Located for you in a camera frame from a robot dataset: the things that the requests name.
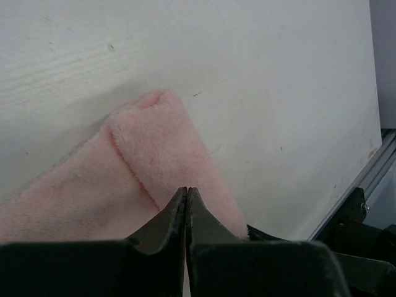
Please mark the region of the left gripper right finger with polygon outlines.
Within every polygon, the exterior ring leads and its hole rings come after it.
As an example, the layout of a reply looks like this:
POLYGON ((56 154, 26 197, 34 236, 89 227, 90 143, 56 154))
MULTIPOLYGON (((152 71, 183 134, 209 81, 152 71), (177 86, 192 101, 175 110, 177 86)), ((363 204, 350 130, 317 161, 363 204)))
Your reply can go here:
POLYGON ((350 296, 340 264, 312 241, 242 241, 186 198, 186 262, 192 296, 350 296))

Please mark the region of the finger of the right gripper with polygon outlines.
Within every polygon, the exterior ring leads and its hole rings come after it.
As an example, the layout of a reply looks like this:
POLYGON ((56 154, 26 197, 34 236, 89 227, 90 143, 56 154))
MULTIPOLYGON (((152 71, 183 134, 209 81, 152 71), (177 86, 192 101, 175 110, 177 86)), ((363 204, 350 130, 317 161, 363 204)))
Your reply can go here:
POLYGON ((253 292, 267 296, 395 296, 395 264, 247 228, 253 292))

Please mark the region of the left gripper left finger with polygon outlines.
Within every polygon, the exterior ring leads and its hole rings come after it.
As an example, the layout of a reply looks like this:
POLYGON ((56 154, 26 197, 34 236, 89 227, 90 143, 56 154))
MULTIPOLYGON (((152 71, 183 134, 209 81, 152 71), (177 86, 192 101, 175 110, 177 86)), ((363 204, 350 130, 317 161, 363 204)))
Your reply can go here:
POLYGON ((1 245, 1 296, 182 296, 186 198, 125 239, 1 245))

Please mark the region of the pink towel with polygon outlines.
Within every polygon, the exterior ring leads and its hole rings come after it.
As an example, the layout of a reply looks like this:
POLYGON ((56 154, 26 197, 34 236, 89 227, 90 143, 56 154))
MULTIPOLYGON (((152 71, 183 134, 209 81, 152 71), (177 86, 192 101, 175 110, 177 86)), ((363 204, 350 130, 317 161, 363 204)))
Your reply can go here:
POLYGON ((123 239, 181 187, 235 236, 247 224, 182 101, 157 91, 109 114, 70 156, 1 204, 1 241, 123 239))

